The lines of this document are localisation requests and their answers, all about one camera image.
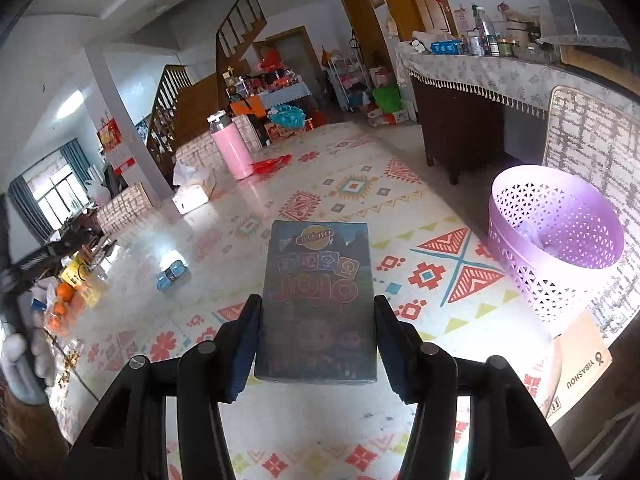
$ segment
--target cardboard box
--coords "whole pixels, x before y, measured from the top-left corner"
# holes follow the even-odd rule
[[[389,70],[386,66],[377,66],[375,68],[370,68],[369,74],[371,76],[371,81],[376,88],[391,85],[396,80],[393,72],[391,72],[391,70]]]
[[[180,186],[172,200],[181,215],[199,208],[209,201],[209,197],[216,187],[216,178],[213,171],[209,171],[208,177],[199,184]]]
[[[409,112],[407,110],[400,110],[399,112],[394,112],[392,115],[396,124],[404,123],[409,120]]]
[[[380,117],[381,115],[384,115],[382,108],[374,108],[372,111],[367,112],[367,117],[369,119],[375,119],[376,117]]]
[[[543,365],[536,400],[549,425],[567,413],[609,368],[612,357],[588,310],[553,341],[552,357]]]

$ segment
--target window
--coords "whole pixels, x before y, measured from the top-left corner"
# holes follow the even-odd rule
[[[54,229],[60,229],[67,218],[89,203],[84,188],[60,152],[44,158],[25,172],[24,178]]]

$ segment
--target red plastic item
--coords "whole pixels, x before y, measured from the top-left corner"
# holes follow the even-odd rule
[[[260,162],[254,162],[255,174],[267,174],[274,173],[280,168],[283,168],[289,164],[291,155],[283,155],[278,158],[268,158],[267,160],[261,160]]]
[[[314,110],[312,117],[314,120],[315,128],[319,128],[320,126],[324,126],[326,124],[326,119],[324,118],[324,114],[320,110]]]
[[[260,62],[260,67],[265,72],[273,72],[278,68],[282,68],[282,59],[280,54],[274,48],[270,48],[264,59]]]

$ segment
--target bobo logo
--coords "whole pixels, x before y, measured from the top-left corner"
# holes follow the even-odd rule
[[[321,225],[310,225],[305,227],[300,236],[296,238],[296,243],[305,246],[307,249],[319,251],[329,245],[333,235],[333,229]]]

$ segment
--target orange box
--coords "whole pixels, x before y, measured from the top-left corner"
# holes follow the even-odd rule
[[[245,99],[249,106],[244,101],[234,101],[231,103],[231,109],[236,115],[248,115],[254,114],[258,119],[267,116],[267,111],[262,106],[262,101],[257,95],[248,97]]]

